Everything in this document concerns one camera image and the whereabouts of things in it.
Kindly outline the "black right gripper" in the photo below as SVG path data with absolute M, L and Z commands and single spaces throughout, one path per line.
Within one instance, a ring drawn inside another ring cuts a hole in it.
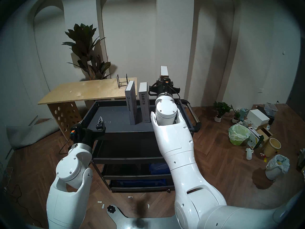
M 175 88 L 173 81 L 169 77 L 164 77 L 162 80 L 157 80 L 152 86 L 149 86 L 150 96 L 158 96 L 162 93 L 164 95 L 177 94 L 180 97 L 180 88 Z

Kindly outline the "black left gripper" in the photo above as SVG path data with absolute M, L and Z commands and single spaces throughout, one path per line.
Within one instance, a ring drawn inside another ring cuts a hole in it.
M 75 124 L 70 128 L 70 139 L 74 144 L 83 143 L 93 147 L 96 140 L 101 141 L 106 131 L 106 127 L 102 117 L 98 119 L 96 131 L 83 128 L 82 124 Z

